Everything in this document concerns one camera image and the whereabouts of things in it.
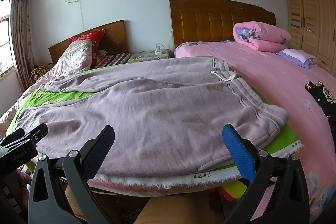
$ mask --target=blue gripper pad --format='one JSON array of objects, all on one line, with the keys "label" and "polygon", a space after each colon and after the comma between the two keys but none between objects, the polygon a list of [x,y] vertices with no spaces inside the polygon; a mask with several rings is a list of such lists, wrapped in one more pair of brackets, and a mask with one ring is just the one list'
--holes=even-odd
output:
[{"label": "blue gripper pad", "polygon": [[95,178],[107,153],[110,151],[115,139],[114,129],[106,126],[103,131],[93,140],[88,140],[80,150],[83,156],[82,177],[84,181]]},{"label": "blue gripper pad", "polygon": [[222,138],[241,176],[252,183],[256,177],[255,162],[233,126],[227,124],[223,127]]}]

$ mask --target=red pillow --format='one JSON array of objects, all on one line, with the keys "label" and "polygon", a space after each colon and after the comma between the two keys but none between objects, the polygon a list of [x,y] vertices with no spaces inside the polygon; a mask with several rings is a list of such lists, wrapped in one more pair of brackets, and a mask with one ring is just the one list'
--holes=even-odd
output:
[{"label": "red pillow", "polygon": [[102,30],[98,30],[92,33],[81,35],[79,37],[70,38],[70,43],[75,42],[76,40],[91,40],[92,42],[91,68],[94,68],[97,65],[99,43],[103,39],[104,34],[105,34],[105,29],[102,29]]}]

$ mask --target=drawstring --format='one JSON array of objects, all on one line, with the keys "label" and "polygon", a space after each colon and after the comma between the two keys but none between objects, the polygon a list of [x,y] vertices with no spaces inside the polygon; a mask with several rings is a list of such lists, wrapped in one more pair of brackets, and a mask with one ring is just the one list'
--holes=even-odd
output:
[{"label": "drawstring", "polygon": [[220,75],[220,74],[216,73],[215,70],[212,70],[211,73],[213,73],[214,75],[217,75],[219,78],[221,78],[225,82],[229,82],[229,81],[232,81],[232,80],[240,77],[239,74],[235,71],[232,73],[232,75],[229,78],[225,78],[223,75]]}]

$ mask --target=curtain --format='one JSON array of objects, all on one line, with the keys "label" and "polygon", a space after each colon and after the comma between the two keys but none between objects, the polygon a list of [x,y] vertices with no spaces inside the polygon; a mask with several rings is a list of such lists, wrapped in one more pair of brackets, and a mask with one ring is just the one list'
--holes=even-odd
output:
[{"label": "curtain", "polygon": [[17,78],[24,92],[31,86],[30,72],[34,66],[29,23],[29,0],[12,0],[10,28]]}]

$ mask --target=wardrobe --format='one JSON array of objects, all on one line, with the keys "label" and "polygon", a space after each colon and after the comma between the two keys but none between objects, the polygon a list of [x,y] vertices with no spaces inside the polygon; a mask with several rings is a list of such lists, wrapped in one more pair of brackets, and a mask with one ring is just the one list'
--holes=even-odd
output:
[{"label": "wardrobe", "polygon": [[289,48],[317,57],[336,77],[336,0],[288,0]]}]

